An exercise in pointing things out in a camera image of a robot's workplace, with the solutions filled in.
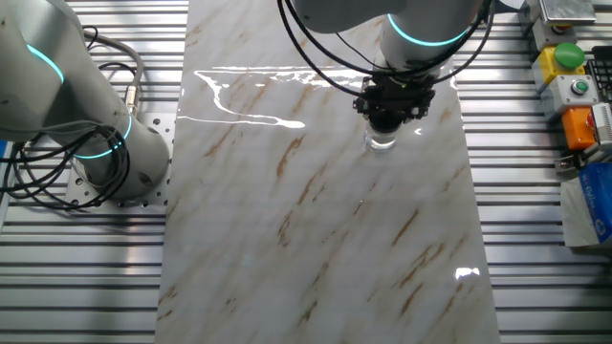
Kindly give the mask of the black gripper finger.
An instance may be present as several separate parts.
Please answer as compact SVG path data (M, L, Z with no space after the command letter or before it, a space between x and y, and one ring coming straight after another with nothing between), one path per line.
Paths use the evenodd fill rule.
M363 91L353 100L353 108L370 122L374 122L381 116L380 104L381 93L376 90Z
M407 115L406 122L414 119L422 119L427 115L431 101L435 97L434 90L412 90L407 93Z

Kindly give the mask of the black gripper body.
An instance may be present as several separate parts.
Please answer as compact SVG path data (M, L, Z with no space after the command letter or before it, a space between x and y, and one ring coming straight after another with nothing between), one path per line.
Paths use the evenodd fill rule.
M396 115L407 115L407 93L412 90L434 90L434 77L397 80L390 76L373 77L365 91L376 90L381 93L380 110Z

